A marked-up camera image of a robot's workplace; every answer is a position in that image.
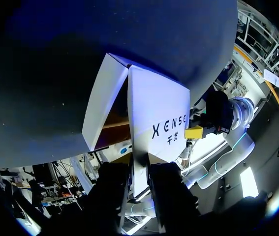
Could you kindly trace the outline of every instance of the cardboard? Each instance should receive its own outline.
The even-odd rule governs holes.
[[[89,98],[82,135],[91,151],[131,138],[135,161],[146,153],[153,162],[174,161],[186,147],[189,96],[187,88],[170,78],[106,54]],[[127,108],[120,109],[124,102]],[[147,188],[145,168],[138,163],[134,186],[134,196]]]

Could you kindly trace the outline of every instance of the light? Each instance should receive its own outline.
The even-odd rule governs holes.
[[[127,233],[127,235],[133,235],[134,233],[136,233],[138,230],[140,230],[144,225],[146,225],[148,223],[148,221],[150,221],[151,217],[146,216],[143,221],[139,224],[137,224],[134,228],[130,229]]]
[[[258,190],[251,167],[240,174],[243,197],[257,197]]]
[[[266,207],[266,216],[271,217],[279,210],[279,189],[269,200]]]
[[[247,133],[245,132],[239,139],[238,141],[233,145],[232,149],[234,149],[236,147],[236,145],[238,145],[238,143],[241,141],[241,139],[246,135]]]

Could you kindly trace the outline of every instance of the metal frame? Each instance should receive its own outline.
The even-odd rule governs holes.
[[[257,55],[257,60],[263,60],[263,62],[265,63],[265,65],[273,72],[273,70],[279,65],[279,60],[278,62],[276,62],[276,64],[274,64],[273,66],[270,66],[268,63],[268,60],[271,58],[271,56],[274,54],[275,50],[278,48],[279,49],[279,42],[263,27],[261,26],[256,20],[254,20],[252,17],[250,17],[247,13],[250,13],[248,11],[244,11],[244,10],[238,10],[238,13],[242,14],[243,16],[247,17],[247,29],[246,29],[246,33],[245,33],[245,37],[244,40],[240,37],[237,37],[238,40],[240,40],[241,42],[243,42],[247,47],[249,47],[256,55]],[[253,26],[250,24],[250,22],[254,22],[257,26]],[[249,27],[253,27],[255,30],[257,30],[260,34],[262,34],[260,32],[260,30],[258,30],[256,27],[261,28],[264,32],[267,33],[267,35],[270,37],[270,39],[273,40],[273,42],[275,43],[273,49],[268,53],[268,55],[266,56],[266,58],[264,59],[263,56],[261,56],[253,47],[251,47],[248,43],[247,43],[247,37],[248,37],[248,29]],[[266,38],[264,34],[262,34],[264,36],[265,39],[267,39],[270,43],[271,40],[269,38]]]

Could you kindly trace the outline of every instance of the xense logo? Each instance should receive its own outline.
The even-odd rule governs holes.
[[[185,123],[185,122],[186,122],[186,115],[184,115],[184,117],[183,117],[183,123]],[[181,124],[182,124],[182,117],[179,117],[178,125],[181,125]],[[159,130],[158,130],[159,126],[160,126],[160,123],[158,123],[157,126],[153,125],[154,134],[153,134],[153,138],[152,139],[154,139],[155,135],[156,135],[156,137],[159,136]],[[172,129],[175,128],[176,126],[177,126],[177,119],[174,118],[174,119],[172,119]],[[164,129],[165,132],[169,131],[169,120],[167,120],[164,123],[163,129]]]

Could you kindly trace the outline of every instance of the blue light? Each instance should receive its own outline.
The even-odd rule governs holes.
[[[236,147],[236,145],[238,145],[239,141],[241,141],[241,139],[246,135],[247,133],[245,132],[240,138],[239,140],[233,145],[232,149],[234,149]]]
[[[206,175],[208,175],[208,173],[207,174],[204,174],[198,181],[200,181],[202,178],[204,178]]]
[[[217,161],[215,162],[215,171],[216,171],[219,175],[222,176],[223,174],[220,174],[220,173],[218,172],[216,165],[217,165]]]
[[[152,209],[152,208],[154,208],[154,206],[153,206],[153,207],[151,207],[151,208],[144,209],[144,210],[150,210],[150,209]]]

